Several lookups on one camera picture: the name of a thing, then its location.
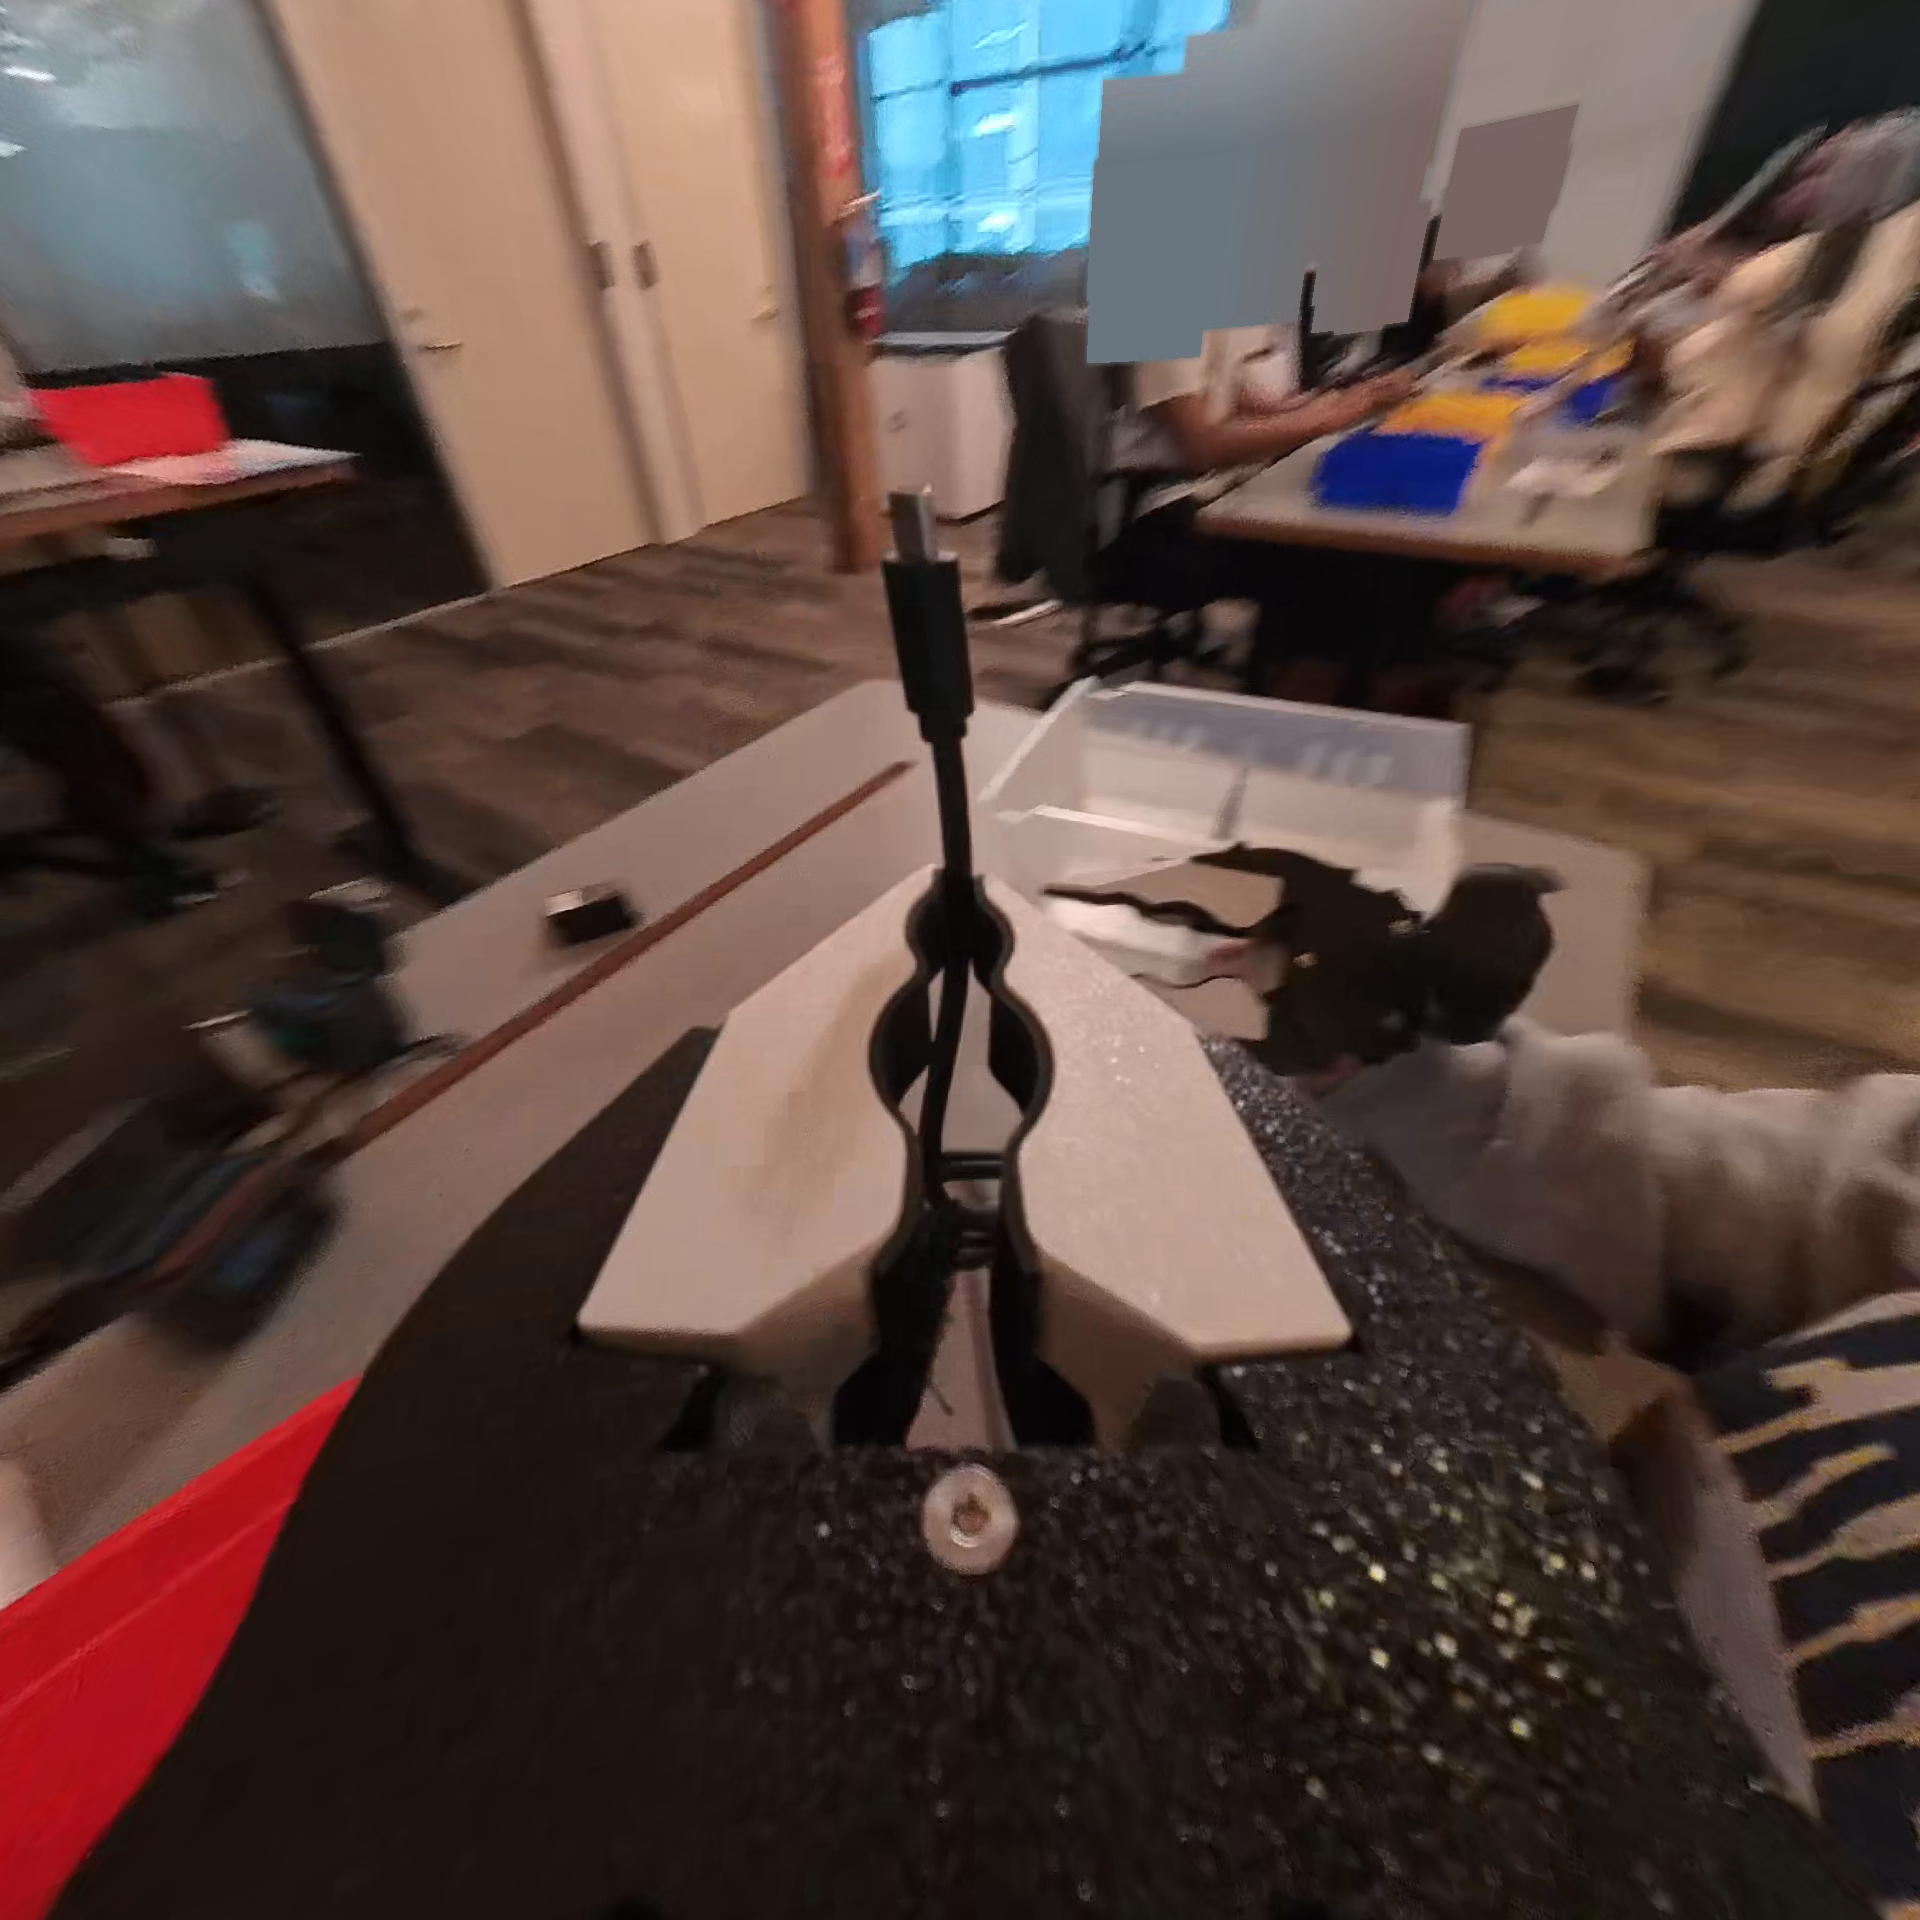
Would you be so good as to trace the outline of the grey work table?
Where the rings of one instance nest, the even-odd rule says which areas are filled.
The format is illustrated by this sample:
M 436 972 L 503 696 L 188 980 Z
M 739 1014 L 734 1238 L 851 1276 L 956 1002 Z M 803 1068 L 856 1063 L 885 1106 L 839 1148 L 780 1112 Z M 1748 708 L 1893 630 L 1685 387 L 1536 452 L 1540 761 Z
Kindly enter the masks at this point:
M 1622 368 L 1622 348 L 1590 346 L 1549 388 L 1521 395 L 1449 515 L 1347 511 L 1315 499 L 1316 467 L 1339 443 L 1328 438 L 1208 504 L 1197 529 L 1240 542 L 1611 584 L 1652 552 L 1663 467 L 1646 428 L 1571 426 L 1559 412 L 1583 376 Z

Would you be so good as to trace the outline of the red box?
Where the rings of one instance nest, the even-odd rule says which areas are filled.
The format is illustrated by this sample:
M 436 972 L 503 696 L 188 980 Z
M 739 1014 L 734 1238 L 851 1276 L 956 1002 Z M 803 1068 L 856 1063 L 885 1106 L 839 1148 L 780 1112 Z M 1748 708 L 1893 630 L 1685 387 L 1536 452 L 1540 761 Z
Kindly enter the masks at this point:
M 230 439 L 220 393 L 203 376 L 30 387 L 24 398 L 53 441 L 88 468 L 201 458 Z

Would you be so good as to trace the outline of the red plastic bin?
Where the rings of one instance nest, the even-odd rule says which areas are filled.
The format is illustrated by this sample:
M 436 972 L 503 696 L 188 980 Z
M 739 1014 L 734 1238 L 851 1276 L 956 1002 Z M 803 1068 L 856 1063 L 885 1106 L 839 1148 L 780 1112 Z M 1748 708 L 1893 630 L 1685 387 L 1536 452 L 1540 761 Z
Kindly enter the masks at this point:
M 41 1919 L 197 1710 L 359 1380 L 1 1614 L 1 1915 Z

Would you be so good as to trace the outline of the white cabinet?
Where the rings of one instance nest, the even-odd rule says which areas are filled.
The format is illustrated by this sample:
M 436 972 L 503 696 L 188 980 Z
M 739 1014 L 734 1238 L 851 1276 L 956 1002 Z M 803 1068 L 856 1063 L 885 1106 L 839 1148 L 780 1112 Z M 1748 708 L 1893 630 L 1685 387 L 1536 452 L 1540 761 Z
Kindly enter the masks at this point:
M 889 332 L 871 361 L 879 497 L 929 492 L 941 522 L 1003 502 L 1013 408 L 1005 329 Z

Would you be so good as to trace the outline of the yellow packet stack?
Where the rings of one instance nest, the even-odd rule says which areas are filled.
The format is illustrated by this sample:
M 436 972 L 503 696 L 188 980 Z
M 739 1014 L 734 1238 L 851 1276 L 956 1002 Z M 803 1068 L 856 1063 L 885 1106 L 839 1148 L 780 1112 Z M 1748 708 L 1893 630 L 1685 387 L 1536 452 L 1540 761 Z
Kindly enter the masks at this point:
M 1520 391 L 1417 391 L 1380 415 L 1385 438 L 1428 438 L 1491 448 L 1509 439 L 1526 406 Z

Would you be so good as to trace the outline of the white double doors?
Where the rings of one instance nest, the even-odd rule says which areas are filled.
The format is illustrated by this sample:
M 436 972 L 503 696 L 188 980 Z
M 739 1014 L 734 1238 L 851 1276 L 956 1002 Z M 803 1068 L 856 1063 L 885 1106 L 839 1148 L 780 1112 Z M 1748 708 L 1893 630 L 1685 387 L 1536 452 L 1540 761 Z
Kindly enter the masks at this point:
M 491 586 L 809 492 L 759 4 L 265 10 Z

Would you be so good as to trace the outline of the wooden desk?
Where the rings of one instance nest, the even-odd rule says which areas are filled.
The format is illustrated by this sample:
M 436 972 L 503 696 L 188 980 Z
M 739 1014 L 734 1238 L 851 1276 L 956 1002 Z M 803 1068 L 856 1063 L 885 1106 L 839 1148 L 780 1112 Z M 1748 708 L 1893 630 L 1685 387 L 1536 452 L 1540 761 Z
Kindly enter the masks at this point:
M 348 487 L 359 463 L 337 448 L 230 441 L 203 456 L 94 471 L 48 499 L 5 504 L 5 554 L 79 537 L 125 537 L 132 559 L 62 554 L 5 575 L 5 636 L 36 633 L 62 618 L 127 609 L 157 592 L 230 590 L 268 636 L 333 774 L 359 802 L 335 846 L 432 905 L 452 905 L 472 883 L 436 863 L 415 836 L 397 790 L 332 684 L 284 586 L 297 552 L 284 499 Z

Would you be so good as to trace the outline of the wooden column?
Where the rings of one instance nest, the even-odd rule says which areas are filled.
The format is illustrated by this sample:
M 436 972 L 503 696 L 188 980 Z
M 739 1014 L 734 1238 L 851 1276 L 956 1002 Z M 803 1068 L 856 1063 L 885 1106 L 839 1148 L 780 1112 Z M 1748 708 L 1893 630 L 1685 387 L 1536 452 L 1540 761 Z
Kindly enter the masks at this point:
M 864 195 L 847 10 L 839 2 L 772 2 L 766 18 L 828 552 L 837 572 L 860 575 L 879 559 L 879 468 L 872 348 L 853 313 L 847 252 Z

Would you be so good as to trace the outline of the navy yellow patterned cloth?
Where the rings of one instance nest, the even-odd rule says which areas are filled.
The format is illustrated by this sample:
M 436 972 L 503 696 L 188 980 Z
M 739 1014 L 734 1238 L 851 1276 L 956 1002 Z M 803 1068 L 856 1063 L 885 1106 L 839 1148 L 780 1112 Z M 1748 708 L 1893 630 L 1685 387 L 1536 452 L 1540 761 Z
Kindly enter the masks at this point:
M 1695 1642 L 1872 1907 L 1916 1915 L 1916 1295 L 1736 1355 L 1691 1395 Z

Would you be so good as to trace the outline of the blue packet stack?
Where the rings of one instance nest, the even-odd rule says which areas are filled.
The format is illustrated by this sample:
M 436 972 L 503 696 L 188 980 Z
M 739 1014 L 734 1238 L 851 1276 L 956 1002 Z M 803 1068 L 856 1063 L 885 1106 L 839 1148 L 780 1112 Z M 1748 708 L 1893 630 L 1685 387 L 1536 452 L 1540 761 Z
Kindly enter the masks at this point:
M 1324 512 L 1446 519 L 1471 489 L 1483 441 L 1425 431 L 1363 428 L 1324 450 L 1309 502 Z

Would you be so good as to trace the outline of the window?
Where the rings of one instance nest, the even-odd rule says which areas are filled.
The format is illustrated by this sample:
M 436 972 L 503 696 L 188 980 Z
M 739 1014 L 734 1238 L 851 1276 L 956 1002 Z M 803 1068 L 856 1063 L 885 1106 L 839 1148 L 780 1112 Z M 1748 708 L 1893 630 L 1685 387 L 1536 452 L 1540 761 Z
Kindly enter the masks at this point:
M 851 4 L 891 282 L 1086 247 L 1101 91 L 1177 74 L 1235 2 Z

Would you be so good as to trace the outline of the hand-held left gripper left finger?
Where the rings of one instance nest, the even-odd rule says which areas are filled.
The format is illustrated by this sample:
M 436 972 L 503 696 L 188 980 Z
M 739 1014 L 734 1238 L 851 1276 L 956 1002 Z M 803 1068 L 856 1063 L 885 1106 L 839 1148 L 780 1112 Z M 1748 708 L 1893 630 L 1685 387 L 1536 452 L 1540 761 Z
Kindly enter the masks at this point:
M 741 1377 L 872 1354 L 872 1276 L 920 1206 L 936 886 L 911 872 L 734 1008 L 583 1298 L 589 1343 Z

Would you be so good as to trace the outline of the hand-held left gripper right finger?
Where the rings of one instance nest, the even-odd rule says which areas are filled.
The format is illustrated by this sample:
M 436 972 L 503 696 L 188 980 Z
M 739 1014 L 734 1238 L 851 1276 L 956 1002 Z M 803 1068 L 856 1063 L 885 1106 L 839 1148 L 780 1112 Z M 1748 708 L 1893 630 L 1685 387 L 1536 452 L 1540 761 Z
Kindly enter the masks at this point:
M 1353 1324 L 1197 1030 L 1008 883 L 1005 986 L 1040 1022 L 1047 1094 L 1015 1175 L 1060 1377 L 1166 1377 L 1339 1354 Z

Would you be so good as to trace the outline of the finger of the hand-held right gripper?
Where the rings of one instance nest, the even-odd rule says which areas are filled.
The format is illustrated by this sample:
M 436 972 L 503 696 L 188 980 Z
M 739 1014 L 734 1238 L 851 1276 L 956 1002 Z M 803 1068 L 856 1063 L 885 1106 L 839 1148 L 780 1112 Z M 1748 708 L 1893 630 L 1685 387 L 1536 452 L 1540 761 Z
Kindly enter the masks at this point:
M 1166 993 L 1237 988 L 1271 1002 L 1295 974 L 1292 951 L 1267 936 L 1151 928 L 1150 940 L 1127 945 L 1124 970 Z
M 1177 863 L 1168 868 L 1157 868 L 1141 878 L 1104 881 L 1094 886 L 1055 881 L 1043 888 L 1043 899 L 1073 905 L 1120 905 L 1145 921 L 1201 934 L 1221 945 L 1273 945 L 1279 938 L 1279 926 L 1284 921 L 1283 905 L 1286 890 L 1300 872 L 1304 872 L 1304 856 L 1299 851 L 1228 846 Z M 1200 904 L 1193 891 L 1193 881 L 1183 881 L 1183 873 L 1260 878 L 1271 881 L 1278 891 L 1261 914 L 1253 919 L 1222 919 L 1208 905 Z

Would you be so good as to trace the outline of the pile of dark gear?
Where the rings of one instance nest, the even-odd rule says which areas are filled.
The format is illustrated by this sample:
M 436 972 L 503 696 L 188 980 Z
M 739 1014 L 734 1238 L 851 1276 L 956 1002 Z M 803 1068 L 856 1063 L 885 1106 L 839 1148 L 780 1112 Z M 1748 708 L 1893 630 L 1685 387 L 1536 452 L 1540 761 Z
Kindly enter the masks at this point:
M 326 888 L 284 923 L 279 974 L 149 1048 L 132 1090 L 38 1112 L 5 1090 L 5 1387 L 120 1322 L 206 1351 L 251 1334 L 332 1230 L 350 1112 L 443 1050 L 393 988 L 390 888 Z

